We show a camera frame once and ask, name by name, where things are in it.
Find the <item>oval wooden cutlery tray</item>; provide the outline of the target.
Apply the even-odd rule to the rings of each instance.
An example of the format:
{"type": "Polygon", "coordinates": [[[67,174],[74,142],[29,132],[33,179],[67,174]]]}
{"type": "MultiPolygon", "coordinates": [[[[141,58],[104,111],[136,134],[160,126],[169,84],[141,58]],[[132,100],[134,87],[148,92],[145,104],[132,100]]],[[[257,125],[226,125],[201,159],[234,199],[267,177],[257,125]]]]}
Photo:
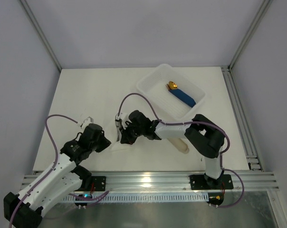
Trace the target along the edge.
{"type": "Polygon", "coordinates": [[[181,138],[169,138],[168,141],[181,153],[188,154],[189,147],[181,138]]]}

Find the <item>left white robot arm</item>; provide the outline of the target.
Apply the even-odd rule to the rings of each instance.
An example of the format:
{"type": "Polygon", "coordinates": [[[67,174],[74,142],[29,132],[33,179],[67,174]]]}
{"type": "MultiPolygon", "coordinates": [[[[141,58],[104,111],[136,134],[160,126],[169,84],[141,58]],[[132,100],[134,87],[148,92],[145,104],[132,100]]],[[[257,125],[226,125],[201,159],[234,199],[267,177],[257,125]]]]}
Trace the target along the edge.
{"type": "Polygon", "coordinates": [[[90,123],[77,138],[66,142],[54,162],[19,193],[3,200],[4,218],[16,228],[36,228],[47,212],[66,195],[87,190],[92,173],[81,162],[92,152],[101,152],[111,142],[101,126],[90,123]]]}

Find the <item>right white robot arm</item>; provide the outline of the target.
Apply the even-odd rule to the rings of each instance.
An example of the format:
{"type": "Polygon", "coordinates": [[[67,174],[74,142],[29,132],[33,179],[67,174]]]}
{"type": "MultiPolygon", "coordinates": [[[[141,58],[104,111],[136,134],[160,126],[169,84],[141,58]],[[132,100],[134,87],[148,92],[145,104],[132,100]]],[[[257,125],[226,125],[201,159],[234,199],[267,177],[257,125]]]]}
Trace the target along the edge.
{"type": "Polygon", "coordinates": [[[188,140],[205,161],[204,174],[189,176],[192,190],[220,190],[228,179],[221,167],[220,156],[226,134],[204,115],[195,115],[189,123],[163,123],[160,120],[150,120],[135,110],[126,121],[117,115],[115,125],[121,144],[132,145],[140,136],[149,140],[188,140]]]}

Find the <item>white paper napkin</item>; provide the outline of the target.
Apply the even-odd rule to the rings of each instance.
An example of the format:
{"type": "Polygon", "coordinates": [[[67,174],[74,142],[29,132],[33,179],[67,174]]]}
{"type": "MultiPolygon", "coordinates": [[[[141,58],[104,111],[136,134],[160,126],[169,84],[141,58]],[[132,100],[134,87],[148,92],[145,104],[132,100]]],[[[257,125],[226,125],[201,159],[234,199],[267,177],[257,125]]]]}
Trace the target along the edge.
{"type": "Polygon", "coordinates": [[[114,124],[111,127],[111,145],[110,151],[112,152],[120,152],[129,150],[131,145],[129,144],[121,144],[121,133],[120,133],[120,122],[118,120],[114,120],[114,124]]]}

